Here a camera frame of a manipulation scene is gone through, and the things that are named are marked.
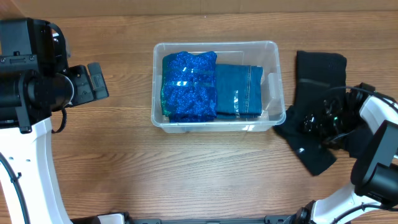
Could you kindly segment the small black garment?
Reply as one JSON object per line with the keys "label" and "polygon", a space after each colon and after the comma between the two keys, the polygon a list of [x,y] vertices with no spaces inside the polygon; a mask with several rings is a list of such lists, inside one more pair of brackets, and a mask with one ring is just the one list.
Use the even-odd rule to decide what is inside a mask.
{"label": "small black garment", "polygon": [[295,106],[290,106],[286,111],[285,121],[274,126],[274,130],[287,141],[291,150],[309,173],[312,176],[317,176],[333,165],[336,162],[336,157],[322,146],[319,139],[300,132],[299,124],[302,119],[302,113]]}

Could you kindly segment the blue sequin cloth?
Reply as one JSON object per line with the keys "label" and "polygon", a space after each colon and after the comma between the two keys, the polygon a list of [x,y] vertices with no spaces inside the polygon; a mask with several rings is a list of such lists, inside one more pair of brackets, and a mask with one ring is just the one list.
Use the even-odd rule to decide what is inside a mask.
{"label": "blue sequin cloth", "polygon": [[160,102],[171,123],[201,123],[216,118],[216,59],[213,51],[178,52],[162,59]]}

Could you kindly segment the blue denim jeans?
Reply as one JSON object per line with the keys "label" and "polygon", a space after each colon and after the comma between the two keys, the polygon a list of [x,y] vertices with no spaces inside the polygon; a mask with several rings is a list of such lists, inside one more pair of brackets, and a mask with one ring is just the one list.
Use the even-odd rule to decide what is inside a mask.
{"label": "blue denim jeans", "polygon": [[252,119],[262,114],[263,68],[252,65],[216,66],[217,118]]}

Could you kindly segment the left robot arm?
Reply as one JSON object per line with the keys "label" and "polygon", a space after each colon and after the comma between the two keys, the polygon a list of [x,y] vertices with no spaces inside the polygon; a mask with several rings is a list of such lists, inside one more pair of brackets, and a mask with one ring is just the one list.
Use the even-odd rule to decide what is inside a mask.
{"label": "left robot arm", "polygon": [[1,22],[1,188],[13,223],[70,223],[53,163],[51,115],[108,95],[98,63],[68,65],[57,25]]}

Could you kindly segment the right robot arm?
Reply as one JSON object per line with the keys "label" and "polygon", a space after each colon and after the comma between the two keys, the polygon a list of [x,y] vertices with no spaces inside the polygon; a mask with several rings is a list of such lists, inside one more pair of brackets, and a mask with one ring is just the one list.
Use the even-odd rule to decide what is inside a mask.
{"label": "right robot arm", "polygon": [[359,110],[373,138],[351,171],[351,182],[322,200],[312,201],[286,223],[345,224],[373,211],[397,211],[397,102],[390,96],[367,94]]}

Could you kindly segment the black folded garment right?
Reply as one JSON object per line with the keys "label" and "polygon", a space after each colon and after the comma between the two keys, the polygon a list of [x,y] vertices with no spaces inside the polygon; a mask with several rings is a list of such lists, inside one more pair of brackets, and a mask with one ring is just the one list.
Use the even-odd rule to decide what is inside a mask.
{"label": "black folded garment right", "polygon": [[371,142],[373,135],[368,126],[360,126],[345,137],[343,150],[347,151],[350,157],[359,159]]}

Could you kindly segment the large black folded garment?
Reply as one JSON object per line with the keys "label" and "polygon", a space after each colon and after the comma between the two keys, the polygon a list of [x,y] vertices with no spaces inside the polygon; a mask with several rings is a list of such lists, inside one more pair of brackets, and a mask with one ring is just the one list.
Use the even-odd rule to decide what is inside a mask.
{"label": "large black folded garment", "polygon": [[333,87],[346,85],[347,59],[336,53],[305,52],[296,55],[294,107],[306,110]]}

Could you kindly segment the clear plastic storage bin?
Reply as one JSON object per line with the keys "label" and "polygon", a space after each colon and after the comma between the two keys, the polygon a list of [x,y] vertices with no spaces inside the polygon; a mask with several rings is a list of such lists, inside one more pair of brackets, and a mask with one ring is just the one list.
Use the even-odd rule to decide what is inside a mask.
{"label": "clear plastic storage bin", "polygon": [[[181,51],[186,51],[190,54],[214,51],[217,54],[217,63],[262,67],[262,114],[253,119],[216,119],[205,123],[171,123],[162,114],[161,109],[162,59],[169,54]],[[285,118],[279,49],[275,42],[271,40],[249,42],[164,42],[154,47],[151,121],[154,126],[163,129],[166,133],[263,132],[275,125],[282,124]]]}

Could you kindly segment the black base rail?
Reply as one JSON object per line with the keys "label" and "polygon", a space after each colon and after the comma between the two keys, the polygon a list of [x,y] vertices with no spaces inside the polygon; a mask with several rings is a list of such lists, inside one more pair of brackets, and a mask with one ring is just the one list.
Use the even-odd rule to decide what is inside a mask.
{"label": "black base rail", "polygon": [[106,213],[91,217],[71,219],[73,224],[289,224],[296,215],[267,215],[264,218],[222,218],[161,220],[158,218],[134,219],[128,212]]}

